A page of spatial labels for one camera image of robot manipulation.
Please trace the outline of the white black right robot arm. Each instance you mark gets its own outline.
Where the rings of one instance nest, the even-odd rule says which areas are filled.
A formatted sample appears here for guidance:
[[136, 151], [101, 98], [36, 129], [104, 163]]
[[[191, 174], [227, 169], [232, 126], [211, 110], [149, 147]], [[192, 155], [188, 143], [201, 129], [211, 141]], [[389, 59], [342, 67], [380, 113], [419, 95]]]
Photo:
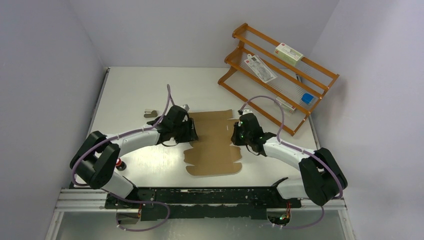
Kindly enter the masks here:
[[250, 110], [238, 113], [231, 136], [235, 146], [245, 146], [256, 156], [280, 160], [300, 173], [300, 177], [285, 177], [275, 183], [276, 190], [269, 197], [275, 207], [282, 207], [289, 199], [309, 199], [323, 206], [343, 196], [348, 181], [327, 148], [312, 150], [293, 145], [275, 133], [264, 132]]

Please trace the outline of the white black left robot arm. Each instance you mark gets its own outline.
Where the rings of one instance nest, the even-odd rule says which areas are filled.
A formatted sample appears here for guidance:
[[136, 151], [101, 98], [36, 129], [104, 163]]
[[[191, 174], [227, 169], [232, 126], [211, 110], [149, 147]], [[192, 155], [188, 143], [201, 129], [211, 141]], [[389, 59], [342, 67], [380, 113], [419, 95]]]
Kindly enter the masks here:
[[135, 150], [162, 145], [174, 140], [176, 144], [198, 139], [194, 119], [188, 105], [173, 105], [163, 118], [149, 121], [141, 129], [118, 135], [94, 131], [88, 135], [70, 162], [73, 173], [92, 189], [102, 189], [118, 196], [126, 208], [132, 208], [139, 198], [139, 189], [115, 171], [122, 156]]

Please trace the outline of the brown cardboard box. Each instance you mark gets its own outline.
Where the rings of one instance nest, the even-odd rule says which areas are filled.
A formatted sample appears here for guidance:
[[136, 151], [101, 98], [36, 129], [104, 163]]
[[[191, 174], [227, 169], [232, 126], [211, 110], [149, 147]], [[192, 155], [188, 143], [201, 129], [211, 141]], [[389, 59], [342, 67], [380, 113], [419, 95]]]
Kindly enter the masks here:
[[236, 174], [242, 169], [241, 149], [234, 146], [231, 137], [234, 131], [233, 111], [191, 112], [198, 140], [185, 150], [186, 171], [192, 176], [221, 176]]

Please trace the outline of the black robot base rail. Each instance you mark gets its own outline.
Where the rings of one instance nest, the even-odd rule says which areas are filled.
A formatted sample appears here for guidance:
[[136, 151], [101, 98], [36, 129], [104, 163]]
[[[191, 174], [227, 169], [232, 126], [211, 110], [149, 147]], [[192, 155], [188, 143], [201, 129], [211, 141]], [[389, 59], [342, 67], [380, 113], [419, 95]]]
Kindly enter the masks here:
[[108, 194], [105, 209], [141, 210], [142, 221], [164, 219], [239, 218], [267, 220], [269, 209], [300, 208], [297, 198], [284, 199], [272, 186], [139, 187], [130, 202]]

